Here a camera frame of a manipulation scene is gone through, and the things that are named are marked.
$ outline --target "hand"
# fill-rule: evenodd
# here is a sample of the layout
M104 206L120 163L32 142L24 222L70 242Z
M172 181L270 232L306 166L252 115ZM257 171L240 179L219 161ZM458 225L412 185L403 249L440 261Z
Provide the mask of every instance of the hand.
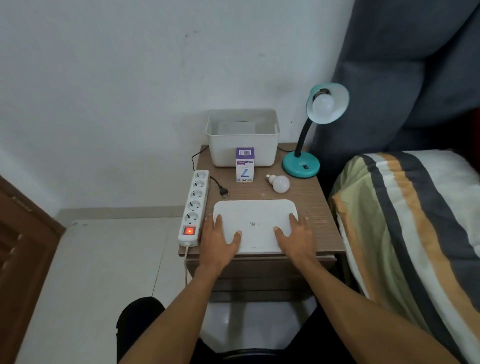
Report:
M202 241L200 243L200 266L211 272L215 278L220 276L222 270L231 262L240 248L241 231L237 231L232 244L227 244L223 235L222 216L218 215L215 226L213 216L205 219Z
M289 237L286 237L279 227L275 226L273 229L280 249L296 267L299 267L305 261L316 261L317 251L308 219L299 214L299 220L297 221L295 216L290 214L290 226L292 227L292 233Z

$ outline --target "mattress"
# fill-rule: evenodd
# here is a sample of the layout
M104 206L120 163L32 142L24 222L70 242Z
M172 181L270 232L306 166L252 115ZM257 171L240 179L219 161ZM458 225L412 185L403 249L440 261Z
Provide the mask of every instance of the mattress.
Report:
M460 155L363 154L330 204L366 297L480 363L480 182Z

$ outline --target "table top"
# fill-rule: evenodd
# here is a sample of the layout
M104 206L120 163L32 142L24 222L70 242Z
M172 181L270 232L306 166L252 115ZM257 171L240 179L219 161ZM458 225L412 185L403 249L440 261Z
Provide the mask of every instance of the table top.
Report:
M294 150L296 143L283 143L278 145L284 150ZM274 200L287 199L293 201L298 213L308 217L313 230L313 237L317 243L317 255L332 255L344 253L345 247L330 212L325 196L316 177L299 179L288 176L282 169L282 160L285 152L277 150L275 163L270 167L257 167L254 169L253 182L236 182L236 169L232 167L215 167L206 149L199 156L197 170L209 170L210 176L228 189L230 196L220 196L218 186L210 180L205 216L213 214L214 205L223 200ZM267 174L276 176L287 175L290 179L290 189L284 194L275 192L266 180ZM185 248L179 248L179 255L185 254ZM190 258L198 257L198 247L190 248Z

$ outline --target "red switch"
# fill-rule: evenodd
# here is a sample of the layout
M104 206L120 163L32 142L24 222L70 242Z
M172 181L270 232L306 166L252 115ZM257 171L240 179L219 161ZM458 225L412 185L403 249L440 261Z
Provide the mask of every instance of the red switch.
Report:
M183 235L195 235L195 227L185 226L185 229L183 229Z

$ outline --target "upholstered headboard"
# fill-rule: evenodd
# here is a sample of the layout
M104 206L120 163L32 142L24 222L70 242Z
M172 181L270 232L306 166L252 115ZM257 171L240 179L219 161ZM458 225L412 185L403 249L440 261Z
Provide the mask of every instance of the upholstered headboard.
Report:
M333 82L347 112L311 152L326 194L353 156L456 147L480 107L480 0L356 0Z

